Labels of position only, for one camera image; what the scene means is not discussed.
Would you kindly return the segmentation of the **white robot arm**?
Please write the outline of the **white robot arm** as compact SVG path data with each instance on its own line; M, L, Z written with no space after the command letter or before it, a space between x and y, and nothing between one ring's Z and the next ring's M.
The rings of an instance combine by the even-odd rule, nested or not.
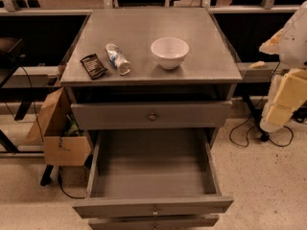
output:
M260 46L259 51L279 55L280 62L290 68L285 75L276 74L272 78L262 112L260 127L275 132L307 101L307 1L281 30Z

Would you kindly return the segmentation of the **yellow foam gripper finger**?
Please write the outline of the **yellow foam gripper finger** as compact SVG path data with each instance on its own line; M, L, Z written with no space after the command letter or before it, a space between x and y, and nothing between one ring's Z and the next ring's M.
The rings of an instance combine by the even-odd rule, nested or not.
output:
M295 111L307 102L307 70L294 68L284 76L275 75L264 106L260 127L275 132L285 126Z

